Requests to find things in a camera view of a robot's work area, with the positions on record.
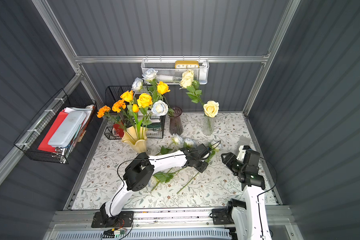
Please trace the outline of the grey packet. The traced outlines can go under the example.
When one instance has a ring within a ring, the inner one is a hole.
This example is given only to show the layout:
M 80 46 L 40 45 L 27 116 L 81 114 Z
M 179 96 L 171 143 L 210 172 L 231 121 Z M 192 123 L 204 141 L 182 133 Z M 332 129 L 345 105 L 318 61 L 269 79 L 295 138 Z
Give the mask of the grey packet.
M 250 146 L 251 145 L 251 139 L 247 138 L 245 136 L 240 136 L 238 143 L 237 143 L 237 149 L 240 149 L 241 146 Z

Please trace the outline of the cream rose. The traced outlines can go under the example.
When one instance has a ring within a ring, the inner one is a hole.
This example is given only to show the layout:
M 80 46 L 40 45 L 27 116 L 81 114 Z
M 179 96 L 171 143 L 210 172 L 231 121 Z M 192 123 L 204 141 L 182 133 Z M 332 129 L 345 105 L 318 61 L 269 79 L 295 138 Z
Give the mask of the cream rose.
M 195 104 L 201 104 L 203 107 L 205 103 L 202 100 L 202 90 L 200 89 L 200 84 L 198 81 L 194 80 L 191 77 L 184 77 L 180 81 L 181 89 L 187 90 L 186 94 Z
M 194 70 L 186 70 L 185 72 L 182 73 L 182 80 L 187 80 L 187 79 L 194 79 Z
M 219 112 L 220 104 L 215 101 L 208 101 L 203 105 L 204 113 L 207 117 L 214 118 Z

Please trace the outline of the pale blue rose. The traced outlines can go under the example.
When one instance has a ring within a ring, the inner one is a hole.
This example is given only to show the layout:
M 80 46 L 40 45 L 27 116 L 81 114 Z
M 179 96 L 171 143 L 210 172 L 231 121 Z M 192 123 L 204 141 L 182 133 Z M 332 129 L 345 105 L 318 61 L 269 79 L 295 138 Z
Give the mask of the pale blue rose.
M 165 116 L 169 111 L 168 105 L 162 100 L 158 100 L 152 105 L 151 113 L 153 116 L 161 117 Z

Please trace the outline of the orange rose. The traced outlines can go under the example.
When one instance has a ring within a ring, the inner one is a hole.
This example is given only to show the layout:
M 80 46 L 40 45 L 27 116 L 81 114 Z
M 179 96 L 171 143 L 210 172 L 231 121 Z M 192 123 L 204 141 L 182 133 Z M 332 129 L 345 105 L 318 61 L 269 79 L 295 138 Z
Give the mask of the orange rose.
M 130 125 L 135 128 L 135 118 L 132 111 L 132 106 L 135 104 L 134 92 L 132 90 L 124 92 L 121 95 L 121 100 L 123 100 L 123 106 L 126 106 L 124 115 L 127 117 Z
M 141 120 L 139 120 L 139 122 L 138 122 L 139 133 L 142 133 L 141 134 L 141 138 L 142 138 L 143 134 L 146 133 L 146 130 L 144 129 L 144 127 L 146 127 L 152 123 L 151 113 L 148 112 L 148 110 L 153 105 L 152 96 L 149 94 L 143 93 L 137 99 L 137 103 L 138 103 L 140 113 L 143 115 L 143 118 Z
M 160 81 L 159 84 L 157 85 L 157 91 L 160 95 L 164 95 L 166 93 L 169 93 L 171 90 L 169 89 L 169 86 L 166 83 Z

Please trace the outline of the small orange rosebud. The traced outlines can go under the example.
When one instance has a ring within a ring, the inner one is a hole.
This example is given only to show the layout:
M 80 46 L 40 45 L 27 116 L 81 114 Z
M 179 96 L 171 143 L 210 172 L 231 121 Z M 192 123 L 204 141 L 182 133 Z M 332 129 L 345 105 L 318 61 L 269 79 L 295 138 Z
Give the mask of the small orange rosebud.
M 132 106 L 132 111 L 133 111 L 133 116 L 135 118 L 135 129 L 136 129 L 136 134 L 137 134 L 137 138 L 138 140 L 141 138 L 140 137 L 140 122 L 138 119 L 138 112 L 139 112 L 139 106 L 137 104 L 133 104 Z

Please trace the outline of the red leather wallet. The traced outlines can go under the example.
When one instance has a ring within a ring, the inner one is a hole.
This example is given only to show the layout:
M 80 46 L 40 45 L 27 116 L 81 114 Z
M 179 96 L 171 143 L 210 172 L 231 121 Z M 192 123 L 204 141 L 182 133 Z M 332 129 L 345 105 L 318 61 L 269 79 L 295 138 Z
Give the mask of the red leather wallet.
M 123 129 L 123 124 L 118 124 L 118 123 L 115 123 L 113 125 L 113 132 L 114 132 L 114 136 L 115 137 L 118 137 L 118 138 L 122 138 L 124 136 L 124 129 Z

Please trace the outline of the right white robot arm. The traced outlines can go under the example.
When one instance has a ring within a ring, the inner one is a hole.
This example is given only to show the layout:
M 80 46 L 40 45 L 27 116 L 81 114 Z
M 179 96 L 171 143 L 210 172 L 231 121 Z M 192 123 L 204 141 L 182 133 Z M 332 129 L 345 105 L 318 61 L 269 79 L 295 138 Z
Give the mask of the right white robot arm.
M 244 200 L 232 199 L 228 216 L 235 224 L 238 240 L 271 240 L 264 194 L 265 179 L 259 174 L 260 153 L 249 146 L 240 146 L 238 155 L 222 154 L 222 162 L 238 177 Z

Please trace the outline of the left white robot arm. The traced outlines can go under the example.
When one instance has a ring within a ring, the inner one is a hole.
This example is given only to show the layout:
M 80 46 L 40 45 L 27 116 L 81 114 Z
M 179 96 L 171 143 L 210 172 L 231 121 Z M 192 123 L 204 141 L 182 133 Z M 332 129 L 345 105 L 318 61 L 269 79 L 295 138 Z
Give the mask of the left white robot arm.
M 181 148 L 176 152 L 159 156 L 149 156 L 144 152 L 132 160 L 125 161 L 129 165 L 126 166 L 124 175 L 119 177 L 122 184 L 113 197 L 100 208 L 102 221 L 116 218 L 132 194 L 145 188 L 154 174 L 171 168 L 186 167 L 193 167 L 203 173 L 208 166 L 207 158 L 211 151 L 212 148 L 201 144 L 193 149 Z

